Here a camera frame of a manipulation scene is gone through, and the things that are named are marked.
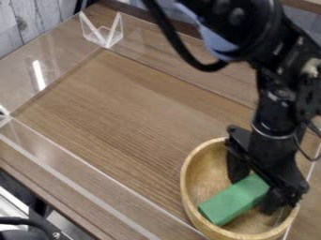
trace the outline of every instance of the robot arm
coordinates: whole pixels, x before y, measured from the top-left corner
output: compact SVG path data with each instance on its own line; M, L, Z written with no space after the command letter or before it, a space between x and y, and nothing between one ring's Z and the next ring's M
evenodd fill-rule
M280 0L178 0L220 59L205 66L186 57L189 50L154 0L144 2L189 64L216 71L229 62L248 61L257 70L260 102L252 131L229 127L229 176L235 183L255 170L267 180L271 193L261 205L264 213L296 206L309 191L295 155L312 119L321 114L321 47L285 16Z

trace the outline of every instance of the bamboo bowl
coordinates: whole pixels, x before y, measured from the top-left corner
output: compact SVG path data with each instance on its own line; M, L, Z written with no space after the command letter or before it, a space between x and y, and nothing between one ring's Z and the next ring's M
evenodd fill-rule
M181 193L186 213L196 228L213 240L273 240L292 225L299 207L280 209L265 216L252 209L224 227L212 224L197 207L216 193L228 188L225 138L201 144L190 153L181 172Z

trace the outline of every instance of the green block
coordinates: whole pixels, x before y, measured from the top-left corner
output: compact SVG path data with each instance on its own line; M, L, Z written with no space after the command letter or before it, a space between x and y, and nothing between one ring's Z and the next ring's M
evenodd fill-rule
M198 211L213 224L223 226L260 204L269 189L260 176L252 174L201 203Z

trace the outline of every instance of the wooden table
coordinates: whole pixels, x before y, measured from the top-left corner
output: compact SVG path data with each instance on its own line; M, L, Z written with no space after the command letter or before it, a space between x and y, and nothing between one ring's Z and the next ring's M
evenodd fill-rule
M116 12L109 7L116 5L102 2L89 9L94 23L112 21ZM202 239L182 208L181 167L198 144L228 135L228 125L251 127L253 71L241 64L217 74L197 72L177 61L160 31L146 22L140 22L141 45L134 41L138 22L128 21L128 44L121 42L113 51L94 51L89 45L66 52L70 59L82 51L90 56L13 113L19 122L0 132L17 142L0 138L0 166L100 239ZM180 27L190 31L185 24ZM26 56L42 62L58 41L66 48L82 48L85 39L63 38L69 31L75 35L81 31L77 18L6 58L0 68ZM57 38L51 45L49 38ZM200 50L201 41L189 37L188 41ZM65 49L55 50L63 54ZM122 55L125 50L137 61ZM63 73L70 61L57 64ZM25 74L11 73L17 78ZM18 145L27 151L18 151ZM305 145L316 150L311 134ZM303 166L307 172L311 165ZM312 186L289 239L314 240L321 233L318 177Z

